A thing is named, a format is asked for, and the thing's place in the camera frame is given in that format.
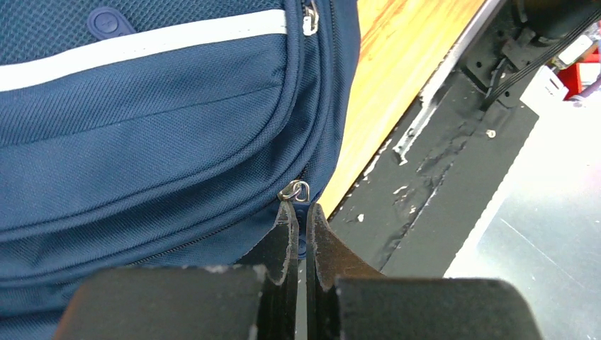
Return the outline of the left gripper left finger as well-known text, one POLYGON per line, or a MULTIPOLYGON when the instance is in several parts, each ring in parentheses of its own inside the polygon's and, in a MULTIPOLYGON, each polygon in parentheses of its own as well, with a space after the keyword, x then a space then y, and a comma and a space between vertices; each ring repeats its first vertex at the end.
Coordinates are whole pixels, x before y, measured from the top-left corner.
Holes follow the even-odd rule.
POLYGON ((293 339, 299 222, 283 202, 236 264, 100 271, 78 289, 56 339, 293 339))

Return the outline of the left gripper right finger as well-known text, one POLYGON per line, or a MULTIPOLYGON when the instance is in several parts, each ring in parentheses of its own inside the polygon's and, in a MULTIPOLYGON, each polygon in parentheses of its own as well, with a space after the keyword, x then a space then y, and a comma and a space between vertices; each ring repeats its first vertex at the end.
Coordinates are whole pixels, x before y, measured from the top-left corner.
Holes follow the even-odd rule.
POLYGON ((503 280, 391 278, 351 251, 317 203, 306 213, 309 339, 540 339, 503 280))

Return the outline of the navy blue student backpack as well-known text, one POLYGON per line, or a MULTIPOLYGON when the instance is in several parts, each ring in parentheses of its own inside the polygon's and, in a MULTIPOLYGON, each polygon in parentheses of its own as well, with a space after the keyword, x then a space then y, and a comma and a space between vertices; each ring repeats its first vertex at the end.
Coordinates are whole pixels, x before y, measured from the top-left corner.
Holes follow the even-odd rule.
POLYGON ((1 338, 127 265, 231 264, 335 172, 355 1, 2 1, 1 338))

